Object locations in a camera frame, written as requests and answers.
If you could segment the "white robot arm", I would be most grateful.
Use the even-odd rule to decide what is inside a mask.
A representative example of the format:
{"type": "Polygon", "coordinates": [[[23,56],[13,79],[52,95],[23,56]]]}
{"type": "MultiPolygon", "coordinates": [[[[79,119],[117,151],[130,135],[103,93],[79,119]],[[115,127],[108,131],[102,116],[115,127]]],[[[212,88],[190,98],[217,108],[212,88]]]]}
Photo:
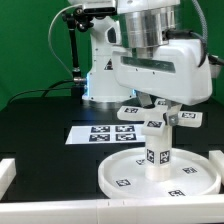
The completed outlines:
{"type": "Polygon", "coordinates": [[[169,102],[161,120],[180,123],[183,105],[195,105],[212,93],[212,71],[224,61],[207,52],[203,35],[179,30],[175,7],[180,0],[85,0],[75,11],[78,28],[95,18],[116,15],[105,31],[117,83],[169,102]]]}

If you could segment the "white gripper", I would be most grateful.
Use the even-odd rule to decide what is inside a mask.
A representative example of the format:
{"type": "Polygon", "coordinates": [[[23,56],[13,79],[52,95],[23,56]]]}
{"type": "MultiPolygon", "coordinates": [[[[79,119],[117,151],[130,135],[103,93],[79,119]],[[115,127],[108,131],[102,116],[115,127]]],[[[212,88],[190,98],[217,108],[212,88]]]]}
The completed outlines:
{"type": "Polygon", "coordinates": [[[170,40],[155,49],[152,59],[135,58],[130,49],[113,47],[114,75],[121,86],[140,91],[142,108],[154,107],[150,95],[171,100],[166,101],[164,116],[169,126],[176,126],[181,104],[195,105],[211,96],[211,70],[208,58],[199,66],[201,55],[198,39],[170,40]]]}

